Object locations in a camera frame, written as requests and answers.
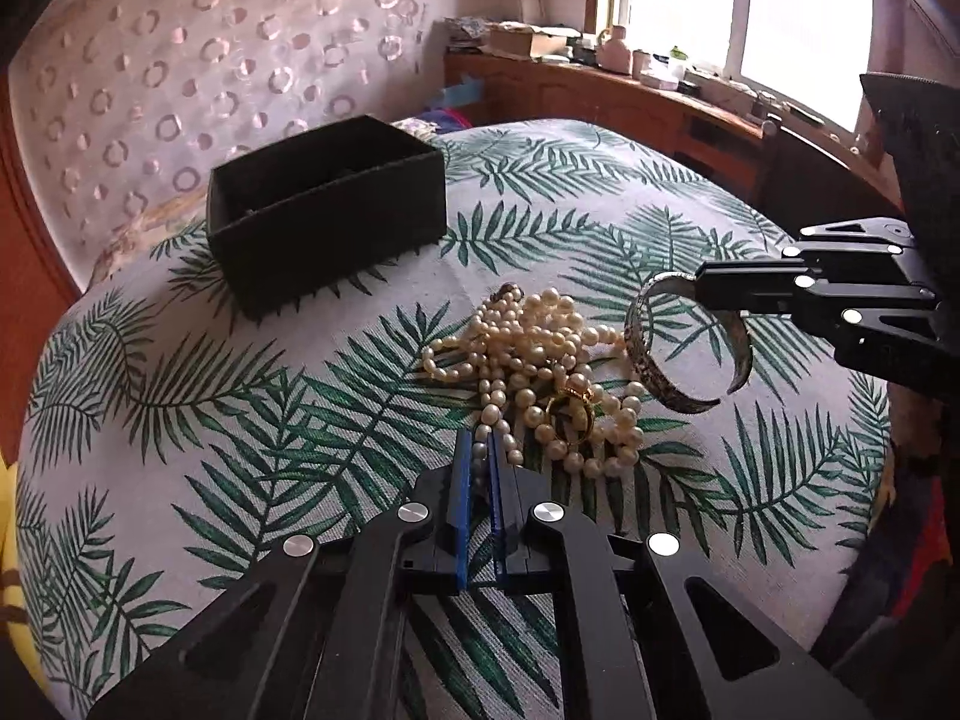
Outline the palm leaf print bedspread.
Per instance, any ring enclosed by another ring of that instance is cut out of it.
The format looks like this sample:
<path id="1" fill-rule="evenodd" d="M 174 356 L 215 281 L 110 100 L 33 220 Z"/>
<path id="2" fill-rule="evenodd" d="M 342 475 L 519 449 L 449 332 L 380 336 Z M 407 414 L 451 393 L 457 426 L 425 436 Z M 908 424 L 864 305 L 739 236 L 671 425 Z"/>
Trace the palm leaf print bedspread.
<path id="1" fill-rule="evenodd" d="M 53 706 L 96 700 L 295 533 L 352 535 L 448 463 L 455 433 L 544 372 L 462 382 L 421 356 L 503 284 L 551 291 L 587 325 L 584 372 L 623 405 L 617 452 L 550 461 L 503 426 L 565 504 L 631 538 L 702 550 L 811 645 L 867 532 L 889 435 L 882 383 L 844 371 L 781 317 L 748 321 L 755 362 L 727 395 L 722 332 L 656 343 L 680 416 L 608 339 L 643 284 L 707 260 L 774 257 L 788 234 L 675 161 L 594 125 L 537 121 L 439 138 L 448 227 L 436 244 L 262 320 L 236 309 L 205 229 L 74 305 L 26 406 L 16 534 L 29 628 Z"/>

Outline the floral quilt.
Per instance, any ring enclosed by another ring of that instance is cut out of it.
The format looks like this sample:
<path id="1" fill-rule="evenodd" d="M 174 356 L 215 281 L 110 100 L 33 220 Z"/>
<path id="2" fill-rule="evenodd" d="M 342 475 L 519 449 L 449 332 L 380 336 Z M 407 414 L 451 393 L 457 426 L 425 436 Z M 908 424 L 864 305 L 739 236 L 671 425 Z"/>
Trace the floral quilt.
<path id="1" fill-rule="evenodd" d="M 117 227 L 106 249 L 94 262 L 86 289 L 106 281 L 130 262 L 135 262 L 140 255 L 153 250 L 171 250 L 182 242 L 184 236 L 192 234 L 195 229 L 202 229 L 205 215 L 206 192 L 203 188 L 197 188 L 155 208 L 148 208 L 124 226 Z"/>

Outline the white circle pattern curtain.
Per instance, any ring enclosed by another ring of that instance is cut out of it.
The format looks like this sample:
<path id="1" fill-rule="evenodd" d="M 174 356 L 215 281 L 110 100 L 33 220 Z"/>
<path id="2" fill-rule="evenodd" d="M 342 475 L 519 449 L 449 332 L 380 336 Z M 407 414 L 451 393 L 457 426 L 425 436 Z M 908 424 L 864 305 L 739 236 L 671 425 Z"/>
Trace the white circle pattern curtain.
<path id="1" fill-rule="evenodd" d="M 358 114 L 423 109 L 454 16 L 519 0 L 53 0 L 8 72 L 39 215 L 73 281 L 213 167 Z"/>

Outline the black square jewelry box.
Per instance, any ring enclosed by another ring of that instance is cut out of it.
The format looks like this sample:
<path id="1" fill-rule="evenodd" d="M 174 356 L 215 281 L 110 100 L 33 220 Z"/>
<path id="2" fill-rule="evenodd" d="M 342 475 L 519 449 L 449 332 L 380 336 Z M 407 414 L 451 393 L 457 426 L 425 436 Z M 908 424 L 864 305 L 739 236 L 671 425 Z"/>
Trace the black square jewelry box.
<path id="1" fill-rule="evenodd" d="M 245 153 L 208 179 L 208 247 L 249 319 L 446 227 L 443 153 L 369 115 Z"/>

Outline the pink ceramic jar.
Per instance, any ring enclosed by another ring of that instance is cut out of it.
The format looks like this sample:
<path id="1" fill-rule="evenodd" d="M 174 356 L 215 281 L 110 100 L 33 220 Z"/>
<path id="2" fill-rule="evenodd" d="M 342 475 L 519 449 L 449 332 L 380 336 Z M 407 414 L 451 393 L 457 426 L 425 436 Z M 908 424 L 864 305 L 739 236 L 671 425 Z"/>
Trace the pink ceramic jar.
<path id="1" fill-rule="evenodd" d="M 630 76 L 633 71 L 633 49 L 626 42 L 626 28 L 610 25 L 597 36 L 596 64 L 615 75 Z"/>

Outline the blue cloth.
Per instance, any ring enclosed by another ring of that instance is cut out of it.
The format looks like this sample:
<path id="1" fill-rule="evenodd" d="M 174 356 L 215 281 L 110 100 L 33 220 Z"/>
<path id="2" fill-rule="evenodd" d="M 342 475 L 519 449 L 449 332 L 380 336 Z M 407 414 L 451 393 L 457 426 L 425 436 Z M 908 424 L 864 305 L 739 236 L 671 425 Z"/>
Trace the blue cloth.
<path id="1" fill-rule="evenodd" d="M 462 75 L 454 85 L 444 86 L 434 105 L 438 109 L 462 109 L 462 107 L 478 104 L 485 96 L 485 82 L 482 78 Z"/>

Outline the wooden side cabinet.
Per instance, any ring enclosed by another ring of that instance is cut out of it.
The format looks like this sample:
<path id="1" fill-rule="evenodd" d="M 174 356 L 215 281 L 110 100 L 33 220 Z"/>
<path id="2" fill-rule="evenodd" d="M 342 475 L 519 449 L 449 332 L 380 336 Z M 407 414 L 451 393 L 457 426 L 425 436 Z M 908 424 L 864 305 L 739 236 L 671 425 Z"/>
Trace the wooden side cabinet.
<path id="1" fill-rule="evenodd" d="M 711 104 L 582 65 L 485 54 L 444 55 L 444 82 L 482 85 L 464 106 L 476 124 L 574 119 L 690 167 L 796 232 L 862 216 L 900 218 L 898 188 L 867 161 L 832 151 L 795 125 L 752 124 Z"/>

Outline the silver engraved bangle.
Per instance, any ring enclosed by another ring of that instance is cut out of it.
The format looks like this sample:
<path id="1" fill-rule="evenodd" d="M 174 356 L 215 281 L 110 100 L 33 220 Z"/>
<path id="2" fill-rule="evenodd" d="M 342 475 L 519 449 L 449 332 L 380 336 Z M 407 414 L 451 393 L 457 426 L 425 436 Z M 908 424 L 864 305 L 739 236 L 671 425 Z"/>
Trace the silver engraved bangle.
<path id="1" fill-rule="evenodd" d="M 656 309 L 677 301 L 696 304 L 698 310 L 709 314 L 713 321 L 700 323 L 697 330 L 686 333 L 681 340 L 659 332 Z M 656 356 L 656 343 L 669 341 L 672 344 L 669 358 L 672 358 L 683 353 L 703 333 L 713 338 L 718 332 L 726 337 L 727 351 L 732 356 L 732 379 L 726 394 L 734 395 L 747 385 L 754 370 L 754 347 L 747 323 L 740 309 L 709 307 L 698 294 L 698 280 L 693 275 L 681 271 L 661 271 L 652 275 L 626 308 L 622 338 L 636 379 L 654 400 L 679 415 L 701 415 L 716 408 L 721 399 L 697 398 L 684 392 L 662 369 Z"/>

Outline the cardboard box on cabinet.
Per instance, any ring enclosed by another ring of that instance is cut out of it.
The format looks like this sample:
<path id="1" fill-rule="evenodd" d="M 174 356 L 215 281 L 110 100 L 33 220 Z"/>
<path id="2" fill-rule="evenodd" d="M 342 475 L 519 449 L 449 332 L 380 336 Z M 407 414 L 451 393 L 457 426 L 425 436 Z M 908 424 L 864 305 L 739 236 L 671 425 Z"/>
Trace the cardboard box on cabinet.
<path id="1" fill-rule="evenodd" d="M 496 23 L 488 28 L 482 49 L 498 57 L 540 60 L 547 55 L 568 54 L 568 43 L 579 31 L 569 28 L 540 28 L 523 23 Z"/>

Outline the yellow plush toy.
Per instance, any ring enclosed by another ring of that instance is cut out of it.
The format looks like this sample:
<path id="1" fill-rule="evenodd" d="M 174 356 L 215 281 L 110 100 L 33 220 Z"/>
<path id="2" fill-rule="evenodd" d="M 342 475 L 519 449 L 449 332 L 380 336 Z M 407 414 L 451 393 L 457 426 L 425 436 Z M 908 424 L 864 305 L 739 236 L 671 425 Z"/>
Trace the yellow plush toy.
<path id="1" fill-rule="evenodd" d="M 2 632 L 13 645 L 14 656 L 25 667 L 42 695 L 49 684 L 37 655 L 26 611 L 25 587 L 16 543 L 16 466 L 2 465 Z"/>

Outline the window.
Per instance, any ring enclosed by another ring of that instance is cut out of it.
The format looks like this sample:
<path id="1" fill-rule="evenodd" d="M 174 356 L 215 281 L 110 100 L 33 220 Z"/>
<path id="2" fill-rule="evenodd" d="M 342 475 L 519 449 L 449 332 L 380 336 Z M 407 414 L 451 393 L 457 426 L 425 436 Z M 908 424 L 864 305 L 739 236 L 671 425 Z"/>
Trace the window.
<path id="1" fill-rule="evenodd" d="M 623 26 L 647 54 L 799 104 L 839 130 L 861 119 L 874 0 L 597 0 L 599 25 Z"/>

